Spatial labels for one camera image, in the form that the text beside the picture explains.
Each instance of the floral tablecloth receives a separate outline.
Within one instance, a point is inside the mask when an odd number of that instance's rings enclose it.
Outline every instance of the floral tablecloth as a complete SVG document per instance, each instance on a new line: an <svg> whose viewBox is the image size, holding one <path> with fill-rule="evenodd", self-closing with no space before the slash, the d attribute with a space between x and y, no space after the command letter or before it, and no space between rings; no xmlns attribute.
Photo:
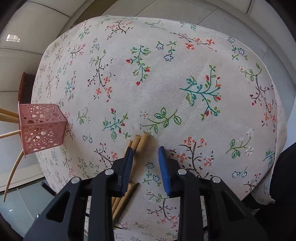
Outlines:
<svg viewBox="0 0 296 241"><path fill-rule="evenodd" d="M263 62L230 36L164 19L89 19L48 46L32 103L57 103L68 120L64 144L36 153L57 192L73 176L110 168L129 139L151 133L116 239L176 239L179 199L165 194L161 145L196 176L221 177L240 199L254 190L260 203L273 201L282 104Z"/></svg>

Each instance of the flower print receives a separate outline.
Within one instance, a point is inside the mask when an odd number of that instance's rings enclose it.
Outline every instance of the flower print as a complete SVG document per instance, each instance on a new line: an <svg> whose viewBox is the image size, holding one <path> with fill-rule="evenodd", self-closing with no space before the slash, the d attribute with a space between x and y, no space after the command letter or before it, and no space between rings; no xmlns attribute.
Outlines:
<svg viewBox="0 0 296 241"><path fill-rule="evenodd" d="M235 39L233 37L228 37L228 41L233 44L235 42Z"/></svg>
<svg viewBox="0 0 296 241"><path fill-rule="evenodd" d="M195 143L196 141L192 140L192 137L187 137L187 139L184 140L183 142L184 142L184 144L191 146L191 144Z"/></svg>
<svg viewBox="0 0 296 241"><path fill-rule="evenodd" d="M254 151L254 148L249 146L247 149L246 149L246 155L249 156L252 154L252 152Z"/></svg>
<svg viewBox="0 0 296 241"><path fill-rule="evenodd" d="M237 49L237 50L238 50L238 52L239 52L240 55L242 55L242 56L244 55L244 50L242 48Z"/></svg>
<svg viewBox="0 0 296 241"><path fill-rule="evenodd" d="M158 182L160 177L158 175L153 175L153 181Z"/></svg>
<svg viewBox="0 0 296 241"><path fill-rule="evenodd" d="M267 112L264 113L264 116L265 116L265 121L268 121L269 120L269 117L268 117Z"/></svg>
<svg viewBox="0 0 296 241"><path fill-rule="evenodd" d="M148 163L146 164L146 166L148 167L148 169L152 169L152 168L154 168L153 162L148 162Z"/></svg>
<svg viewBox="0 0 296 241"><path fill-rule="evenodd" d="M200 138L200 145L201 146L206 146L207 143L205 142L205 140L203 138Z"/></svg>
<svg viewBox="0 0 296 241"><path fill-rule="evenodd" d="M165 59L166 61L172 61L173 58L174 58L174 57L173 57L171 54L167 54L167 55L164 56L164 59Z"/></svg>
<svg viewBox="0 0 296 241"><path fill-rule="evenodd" d="M110 79L108 77L104 78L104 83L107 84L108 82L110 82Z"/></svg>
<svg viewBox="0 0 296 241"><path fill-rule="evenodd" d="M193 44L185 43L185 45L186 45L186 48L194 50Z"/></svg>
<svg viewBox="0 0 296 241"><path fill-rule="evenodd" d="M111 26L108 25L106 28L113 29L113 28L115 28L115 27L116 27L116 25L113 24L113 25L111 25Z"/></svg>
<svg viewBox="0 0 296 241"><path fill-rule="evenodd" d="M100 93L102 93L101 89L100 88L97 88L96 89L96 94L99 95Z"/></svg>
<svg viewBox="0 0 296 241"><path fill-rule="evenodd" d="M232 177L233 177L233 178L236 178L238 175L239 175L239 173L236 172L236 171L234 171L234 172L232 173Z"/></svg>
<svg viewBox="0 0 296 241"><path fill-rule="evenodd" d="M163 44L162 44L161 42L159 42L159 43L156 45L156 48L157 48L158 50L163 49Z"/></svg>
<svg viewBox="0 0 296 241"><path fill-rule="evenodd" d="M215 44L215 42L212 39L207 39L207 43L210 44L210 45Z"/></svg>
<svg viewBox="0 0 296 241"><path fill-rule="evenodd" d="M209 156L205 157L203 161L205 161L204 163L205 166L210 166L212 164L212 158Z"/></svg>
<svg viewBox="0 0 296 241"><path fill-rule="evenodd" d="M253 134L254 134L254 130L253 130L252 128L249 128L249 129L247 130L246 134L247 134L248 137L251 137L251 136L253 136Z"/></svg>
<svg viewBox="0 0 296 241"><path fill-rule="evenodd" d="M140 113L141 113L140 116L143 117L144 119L146 119L146 116L148 115L147 112L146 111L144 111L144 112L140 111Z"/></svg>
<svg viewBox="0 0 296 241"><path fill-rule="evenodd" d="M117 153L116 152L111 151L111 154L112 154L113 159L117 159Z"/></svg>
<svg viewBox="0 0 296 241"><path fill-rule="evenodd" d="M112 87L108 87L108 88L105 88L105 91L107 94L111 94L112 93Z"/></svg>
<svg viewBox="0 0 296 241"><path fill-rule="evenodd" d="M187 160L186 154L183 153L182 155L177 155L177 158L180 159L180 162L183 163Z"/></svg>

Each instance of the tile floor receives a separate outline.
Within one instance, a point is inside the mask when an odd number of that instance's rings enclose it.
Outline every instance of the tile floor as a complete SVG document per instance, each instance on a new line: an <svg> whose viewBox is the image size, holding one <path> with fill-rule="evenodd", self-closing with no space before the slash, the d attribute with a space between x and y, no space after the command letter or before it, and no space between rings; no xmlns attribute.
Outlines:
<svg viewBox="0 0 296 241"><path fill-rule="evenodd" d="M281 97L286 119L290 116L295 85L273 50L249 26L205 0L118 0L103 15L166 18L197 24L241 41L263 60Z"/></svg>
<svg viewBox="0 0 296 241"><path fill-rule="evenodd" d="M5 202L3 195L0 195L0 212L11 227L24 236L36 215L40 214L52 199L53 196L41 186L40 181L9 192Z"/></svg>

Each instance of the wooden chopstick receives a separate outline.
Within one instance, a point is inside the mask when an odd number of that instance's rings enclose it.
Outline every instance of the wooden chopstick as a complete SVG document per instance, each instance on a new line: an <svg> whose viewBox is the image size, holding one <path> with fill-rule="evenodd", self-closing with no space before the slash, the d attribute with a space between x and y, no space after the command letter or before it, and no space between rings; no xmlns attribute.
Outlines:
<svg viewBox="0 0 296 241"><path fill-rule="evenodd" d="M19 123L20 119L9 116L9 115L0 114L0 121L6 121L6 122L11 122L11 123Z"/></svg>
<svg viewBox="0 0 296 241"><path fill-rule="evenodd" d="M112 207L112 219L114 220L115 217L118 215L118 213L120 212L125 200L127 199L127 197L129 196L131 190L132 190L132 187L134 186L135 184L134 183L129 183L128 184L128 190L126 191L125 195L120 198L120 201L117 205L117 207L115 208L115 210L113 211L113 207Z"/></svg>
<svg viewBox="0 0 296 241"><path fill-rule="evenodd" d="M136 183L135 185L133 185L133 187L131 188L131 191L129 192L125 202L122 205L122 207L119 208L119 212L117 213L117 215L115 215L114 218L112 218L113 219L113 226L117 223L118 219L120 218L120 216L123 213L124 209L128 205L129 201L131 200L131 198L132 198L133 194L135 193L138 186L139 186L139 183Z"/></svg>
<svg viewBox="0 0 296 241"><path fill-rule="evenodd" d="M149 138L150 138L150 134L148 132L144 131L144 133L142 135L142 138L141 138L141 140L140 140L140 142L138 144L138 147L137 147L137 149L135 151L134 157L133 157L133 165L132 165L132 168L131 168L130 180L132 180L132 177L134 175L134 169L135 169L136 163L139 160L141 154L143 153L144 148L147 146Z"/></svg>
<svg viewBox="0 0 296 241"><path fill-rule="evenodd" d="M1 109L0 108L0 113L4 115L9 115L11 117L19 118L19 115L17 113L11 112L9 110Z"/></svg>
<svg viewBox="0 0 296 241"><path fill-rule="evenodd" d="M132 140L129 140L129 141L128 141L128 146L126 147L126 150L124 151L123 156L126 155L126 151L127 151L127 149L128 149L129 147L131 147L132 143L133 143ZM113 205L114 205L114 203L115 203L115 200L116 200L116 197L112 197L112 201L111 201L111 206L112 206L112 207L113 207Z"/></svg>
<svg viewBox="0 0 296 241"><path fill-rule="evenodd" d="M135 138L133 140L133 143L131 144L131 148L133 149L134 151L134 154L136 153L136 149L139 145L139 142L141 140L141 136L140 135L135 135ZM118 206L118 203L120 202L120 197L117 197L116 200L114 201L114 204L112 205L112 214L115 212L117 206Z"/></svg>
<svg viewBox="0 0 296 241"><path fill-rule="evenodd" d="M7 195L7 191L8 191L8 188L9 188L9 185L11 183L11 180L12 180L12 177L15 173L15 170L17 169L17 166L18 164L20 163L22 157L24 156L24 150L22 150L19 154L19 156L17 157L17 160L15 162L15 164L13 165L13 168L11 170L11 173L9 175L9 178L8 178L8 181L7 181L7 184L6 184L6 189L5 189L5 192L4 192L4 196L3 196L3 201L5 202L5 199L6 199L6 195Z"/></svg>
<svg viewBox="0 0 296 241"><path fill-rule="evenodd" d="M2 135L0 135L0 139L1 138L5 138L5 137L9 137L9 136L13 136L13 135L17 135L17 134L20 134L20 130L12 131L12 132L8 132L8 133L5 133L5 134L2 134Z"/></svg>

